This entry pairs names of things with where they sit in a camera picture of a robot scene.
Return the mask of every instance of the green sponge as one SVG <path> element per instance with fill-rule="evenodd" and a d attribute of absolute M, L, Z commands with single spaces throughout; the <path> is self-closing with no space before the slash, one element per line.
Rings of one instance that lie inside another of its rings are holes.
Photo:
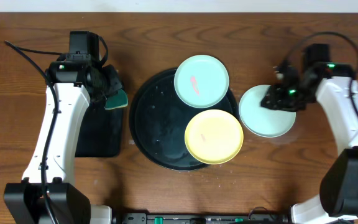
<path fill-rule="evenodd" d="M 117 94 L 110 96 L 107 101 L 104 109 L 113 110 L 117 108 L 124 108 L 128 106 L 128 96 L 124 90 L 118 90 Z"/>

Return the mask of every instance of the light blue plate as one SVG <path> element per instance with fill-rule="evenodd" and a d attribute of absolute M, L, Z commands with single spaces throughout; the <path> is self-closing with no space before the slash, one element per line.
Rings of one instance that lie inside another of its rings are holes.
<path fill-rule="evenodd" d="M 179 98 L 194 108 L 207 108 L 219 103 L 229 88 L 229 74 L 218 59 L 195 55 L 186 59 L 174 78 Z"/>
<path fill-rule="evenodd" d="M 241 121 L 253 133 L 274 138 L 285 134 L 295 122 L 296 113 L 269 110 L 260 106 L 269 85 L 252 87 L 242 96 L 239 103 Z"/>

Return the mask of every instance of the wire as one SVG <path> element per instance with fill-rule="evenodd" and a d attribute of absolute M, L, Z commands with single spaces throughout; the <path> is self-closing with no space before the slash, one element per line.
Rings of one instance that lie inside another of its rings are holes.
<path fill-rule="evenodd" d="M 301 41 L 299 41 L 297 44 L 295 44 L 295 46 L 292 47 L 292 49 L 286 54 L 284 60 L 288 60 L 291 55 L 294 53 L 294 51 L 296 49 L 298 49 L 299 47 L 301 47 L 306 41 L 312 39 L 313 37 L 319 36 L 319 35 L 334 35 L 336 37 L 340 37 L 344 40 L 346 40 L 346 42 L 348 42 L 356 51 L 357 54 L 357 62 L 356 62 L 356 68 L 354 70 L 354 73 L 357 74 L 358 73 L 358 46 L 355 42 L 353 42 L 352 39 L 348 38 L 347 36 L 345 36 L 344 34 L 340 34 L 338 32 L 333 32 L 333 31 L 324 31 L 324 32 L 317 32 L 314 34 L 311 34 L 307 37 L 305 37 L 304 39 L 302 39 Z"/>
<path fill-rule="evenodd" d="M 26 52 L 31 52 L 31 53 L 36 53 L 36 54 L 50 54 L 50 55 L 61 55 L 62 54 L 60 52 L 44 52 L 44 51 L 41 51 L 41 50 L 25 49 L 23 47 L 18 47 L 18 46 L 15 46 L 15 47 L 18 48 L 19 50 L 26 51 Z"/>
<path fill-rule="evenodd" d="M 297 48 L 299 48 L 301 45 L 303 45 L 306 41 L 312 39 L 313 37 L 319 36 L 319 35 L 334 35 L 336 37 L 340 37 L 340 38 L 344 39 L 347 43 L 349 43 L 353 47 L 354 51 L 356 52 L 356 56 L 357 56 L 356 68 L 354 69 L 354 74 L 351 77 L 351 80 L 349 81 L 349 98 L 351 100 L 354 112 L 356 113 L 356 116 L 358 118 L 358 109 L 357 109 L 357 106 L 354 103 L 354 99 L 353 99 L 353 96 L 355 95 L 355 93 L 352 92 L 353 80 L 356 80 L 357 76 L 358 76 L 358 46 L 352 39 L 348 38 L 344 34 L 340 34 L 338 32 L 331 32 L 331 31 L 317 32 L 317 33 L 311 34 L 311 35 L 305 37 L 303 40 L 299 41 L 297 44 L 295 44 L 294 47 L 292 47 L 292 49 L 286 54 L 286 56 L 282 62 L 282 65 L 284 63 L 288 62 L 290 56 L 294 53 L 294 51 Z"/>
<path fill-rule="evenodd" d="M 261 208 L 261 209 L 264 209 L 266 212 L 269 212 L 268 215 L 270 216 L 270 218 L 271 218 L 273 221 L 279 221 L 279 220 L 277 220 L 276 218 L 274 218 L 272 214 L 270 214 L 270 211 L 269 211 L 267 208 L 265 208 L 265 207 L 263 207 L 263 206 L 258 206 L 258 207 L 253 208 L 253 209 L 249 212 L 249 214 L 248 214 L 248 220 L 251 220 L 251 216 L 254 214 L 255 210 L 256 210 L 256 209 L 260 209 L 260 208 Z"/>
<path fill-rule="evenodd" d="M 31 60 L 31 58 L 29 58 L 25 53 L 23 53 L 20 48 L 16 47 L 15 45 L 13 45 L 12 43 L 10 43 L 9 41 L 5 40 L 5 44 L 8 45 L 10 48 L 12 48 L 13 50 L 15 50 L 18 54 L 20 54 L 21 56 L 23 56 L 28 62 L 30 62 L 30 64 L 32 66 L 34 66 L 34 68 L 41 74 L 41 76 L 45 79 L 45 82 L 47 83 L 47 86 L 49 87 L 52 96 L 53 96 L 53 102 L 55 105 L 55 108 L 53 109 L 53 116 L 52 116 L 52 122 L 50 124 L 50 128 L 49 128 L 49 132 L 48 132 L 48 136 L 47 136 L 47 140 L 45 141 L 45 147 L 44 147 L 44 151 L 42 153 L 42 160 L 41 160 L 41 191 L 42 191 L 42 196 L 44 197 L 44 202 L 45 202 L 45 207 L 48 211 L 49 217 L 52 220 L 53 224 L 58 224 L 58 221 L 56 219 L 56 216 L 52 210 L 52 207 L 50 205 L 50 198 L 47 194 L 47 188 L 45 185 L 45 181 L 46 181 L 46 161 L 47 161 L 47 156 L 48 156 L 48 149 L 49 149 L 49 144 L 50 144 L 50 140 L 52 138 L 52 133 L 53 133 L 53 129 L 55 127 L 55 123 L 56 123 L 56 119 L 57 119 L 57 114 L 59 112 L 59 104 L 58 104 L 58 100 L 57 100 L 57 96 L 56 96 L 56 92 L 55 89 L 53 88 L 52 83 L 50 82 L 50 80 L 47 78 L 46 74 L 42 71 L 42 69 L 33 61 Z"/>
<path fill-rule="evenodd" d="M 104 48 L 106 49 L 106 53 L 104 54 L 102 60 L 100 60 L 100 62 L 99 62 L 100 67 L 102 67 L 104 65 L 104 63 L 106 63 L 106 61 L 107 61 L 107 58 L 109 55 L 109 49 L 108 49 L 107 44 L 105 43 L 103 37 L 99 36 L 99 40 L 100 40 L 100 42 L 102 42 Z"/>

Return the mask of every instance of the round black tray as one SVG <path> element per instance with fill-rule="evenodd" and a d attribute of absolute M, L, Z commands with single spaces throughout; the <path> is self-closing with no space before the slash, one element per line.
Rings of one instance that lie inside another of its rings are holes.
<path fill-rule="evenodd" d="M 193 108 L 175 92 L 176 69 L 163 71 L 145 82 L 136 93 L 129 112 L 129 128 L 136 146 L 151 161 L 173 170 L 196 170 L 208 166 L 196 160 L 185 145 L 185 130 L 198 113 L 217 109 L 238 119 L 238 106 L 230 90 L 216 105 Z"/>

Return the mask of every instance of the wood grain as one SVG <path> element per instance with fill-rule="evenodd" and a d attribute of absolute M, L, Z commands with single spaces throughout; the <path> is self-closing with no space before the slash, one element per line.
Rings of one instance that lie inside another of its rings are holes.
<path fill-rule="evenodd" d="M 108 62 L 119 69 L 130 103 L 147 79 L 195 54 L 213 55 L 225 64 L 239 100 L 253 86 L 275 83 L 272 67 L 312 32 L 339 31 L 358 43 L 358 14 L 0 13 L 0 223 L 13 223 L 2 193 L 6 183 L 20 181 L 45 107 L 44 81 L 3 41 L 61 52 L 68 50 L 71 30 L 104 37 Z M 332 44 L 335 61 L 354 62 L 345 42 L 328 37 L 315 41 Z M 55 60 L 31 57 L 42 68 Z M 131 144 L 128 112 L 118 157 L 77 158 L 75 164 L 76 187 L 91 203 L 119 211 L 247 213 L 256 206 L 287 210 L 318 193 L 321 178 L 337 156 L 321 107 L 310 105 L 282 137 L 261 138 L 244 129 L 242 150 L 230 162 L 194 172 L 172 171 L 153 164 Z"/>

